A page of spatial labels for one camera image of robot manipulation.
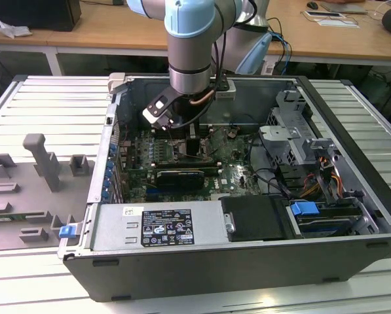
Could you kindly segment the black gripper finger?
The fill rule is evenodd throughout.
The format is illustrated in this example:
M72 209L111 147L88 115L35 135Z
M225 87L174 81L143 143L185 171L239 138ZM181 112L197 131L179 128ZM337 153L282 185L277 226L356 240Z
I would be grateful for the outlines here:
M199 152L199 127L190 125L186 129L186 153L190 156L196 156Z

